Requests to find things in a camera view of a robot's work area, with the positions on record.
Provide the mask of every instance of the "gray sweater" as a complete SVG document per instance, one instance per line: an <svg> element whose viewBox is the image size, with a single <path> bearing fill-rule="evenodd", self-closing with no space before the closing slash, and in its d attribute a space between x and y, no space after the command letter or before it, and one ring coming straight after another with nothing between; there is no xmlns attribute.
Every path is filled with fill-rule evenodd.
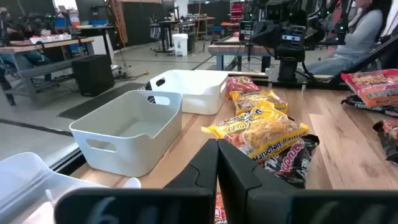
<svg viewBox="0 0 398 224"><path fill-rule="evenodd" d="M382 25L382 12L378 9L368 12L356 25L352 34L346 34L346 45L339 45L335 54L358 60L372 51L376 36Z"/></svg>

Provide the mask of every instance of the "wooden table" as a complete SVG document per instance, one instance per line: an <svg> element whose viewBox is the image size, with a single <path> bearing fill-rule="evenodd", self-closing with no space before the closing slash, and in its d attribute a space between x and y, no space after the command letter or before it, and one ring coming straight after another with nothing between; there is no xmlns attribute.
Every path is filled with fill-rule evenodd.
<svg viewBox="0 0 398 224"><path fill-rule="evenodd" d="M94 41L94 37L87 37L87 38L80 39L80 41L75 39L75 40L63 40L63 41L58 41L58 42L45 43L44 47L45 48L64 47L64 46L69 46L71 44L82 43L82 44L86 44L88 54L93 55L94 50L93 50L93 46L91 44L93 41ZM37 91L44 89L44 88L48 88L56 83L45 82L45 83L42 83L41 85L33 85L32 78L71 67L72 61L80 59L78 57L78 58L73 58L71 60L64 60L62 62L51 63L49 65L37 66L34 68L30 68L30 69L21 68L19 66L18 61L16 60L16 54L21 53L21 52L28 52L31 50L41 50L41 49L42 49L41 45L22 45L22 46L12 46L12 47L0 47L0 54L11 55L13 64L15 65L15 68L16 68L15 74L21 78L19 80L19 83L16 86L12 87L10 90L3 91L5 95L27 96L32 100L33 103L37 103L38 102ZM78 50L80 51L80 54L83 57L84 54L81 51L81 47L79 47Z"/></svg>
<svg viewBox="0 0 398 224"><path fill-rule="evenodd" d="M80 40L82 43L89 43L94 41L94 37L82 38ZM11 42L11 44L13 45L17 45L18 43L19 41ZM62 47L71 44L79 44L79 40L63 40L63 41L45 43L44 47L47 49L52 47ZM26 52L31 50L41 50L41 49L42 49L41 45L0 47L0 54L12 54L12 53Z"/></svg>
<svg viewBox="0 0 398 224"><path fill-rule="evenodd" d="M241 71L242 56L248 55L248 47L246 47L244 43L239 43L239 37L230 37L225 39L223 42L225 42L225 44L212 44L208 47L209 53L216 56L217 70L224 70L224 55L232 55L237 56L238 71ZM250 49L250 56L262 57L261 72L265 72L265 68L269 67L271 63L271 54L273 53L274 49L256 45L252 46Z"/></svg>
<svg viewBox="0 0 398 224"><path fill-rule="evenodd" d="M275 93L289 103L290 117L309 125L320 138L320 145L310 163L308 189L398 189L398 166L385 161L372 125L381 114L360 110L340 101L348 91L275 88ZM182 132L163 158L147 175L140 177L143 188L162 188L188 164L212 135L201 132L202 126L234 116L235 108L226 100L218 114L212 116L184 113ZM91 169L87 164L72 176L106 185L121 187L128 177Z"/></svg>

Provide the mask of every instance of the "monitor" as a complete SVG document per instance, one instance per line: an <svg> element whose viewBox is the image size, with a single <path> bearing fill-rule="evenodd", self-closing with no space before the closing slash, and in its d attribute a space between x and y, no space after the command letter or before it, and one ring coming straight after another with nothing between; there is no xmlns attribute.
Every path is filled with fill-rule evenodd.
<svg viewBox="0 0 398 224"><path fill-rule="evenodd" d="M80 21L109 20L104 0L76 0Z"/></svg>

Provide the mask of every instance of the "instant noodle bag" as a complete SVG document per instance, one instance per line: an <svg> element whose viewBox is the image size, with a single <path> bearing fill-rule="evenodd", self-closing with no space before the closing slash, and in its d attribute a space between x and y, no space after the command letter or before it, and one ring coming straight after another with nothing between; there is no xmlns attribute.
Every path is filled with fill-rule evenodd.
<svg viewBox="0 0 398 224"><path fill-rule="evenodd" d="M226 119L208 128L216 138L223 138L251 159L262 164L264 160L289 148L308 133L308 126L295 124L287 115L276 110L274 104L263 101L251 111Z"/></svg>
<svg viewBox="0 0 398 224"><path fill-rule="evenodd" d="M398 70L341 74L341 78L369 108L398 105Z"/></svg>
<svg viewBox="0 0 398 224"><path fill-rule="evenodd" d="M229 93L231 91L243 91L245 93L252 93L260 91L259 87L254 84L250 77L229 77L226 82L226 97L230 100Z"/></svg>
<svg viewBox="0 0 398 224"><path fill-rule="evenodd" d="M229 93L231 98L234 101L236 114L239 115L244 112L251 111L255 106L259 105L262 101L268 101L275 105L275 109L286 113L287 103L281 100L277 95L275 95L274 91L260 91L256 93L243 93L241 91L231 91Z"/></svg>

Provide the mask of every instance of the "maruchan ramen package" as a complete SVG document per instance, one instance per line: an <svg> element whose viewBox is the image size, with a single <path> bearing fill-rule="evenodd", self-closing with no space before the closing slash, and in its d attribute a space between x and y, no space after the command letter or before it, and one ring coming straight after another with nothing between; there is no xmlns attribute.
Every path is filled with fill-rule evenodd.
<svg viewBox="0 0 398 224"><path fill-rule="evenodd" d="M376 107L367 107L365 103L357 96L351 95L347 96L341 103L346 103L351 106L355 106L356 108L361 108L373 112L377 112L380 114L392 116L394 118L398 118L398 106L376 106Z"/></svg>
<svg viewBox="0 0 398 224"><path fill-rule="evenodd" d="M271 102L275 109L286 113L287 103L281 100L272 90L260 91L255 93L243 93L241 91L231 91L229 93L236 107L236 115L251 111L255 106L263 101Z"/></svg>
<svg viewBox="0 0 398 224"><path fill-rule="evenodd" d="M341 74L367 107L398 105L398 70Z"/></svg>
<svg viewBox="0 0 398 224"><path fill-rule="evenodd" d="M214 224L227 224L223 197L221 194L216 196L216 211L214 214Z"/></svg>
<svg viewBox="0 0 398 224"><path fill-rule="evenodd" d="M252 93L260 91L260 89L256 84L254 84L250 77L229 77L226 83L226 97L228 99L231 99L229 95L231 91Z"/></svg>
<svg viewBox="0 0 398 224"><path fill-rule="evenodd" d="M212 133L237 147L258 163L280 154L308 133L308 126L297 125L270 102L262 102L251 111L226 119L208 128Z"/></svg>
<svg viewBox="0 0 398 224"><path fill-rule="evenodd" d="M386 160L398 164L398 121L382 120L373 126L386 152Z"/></svg>

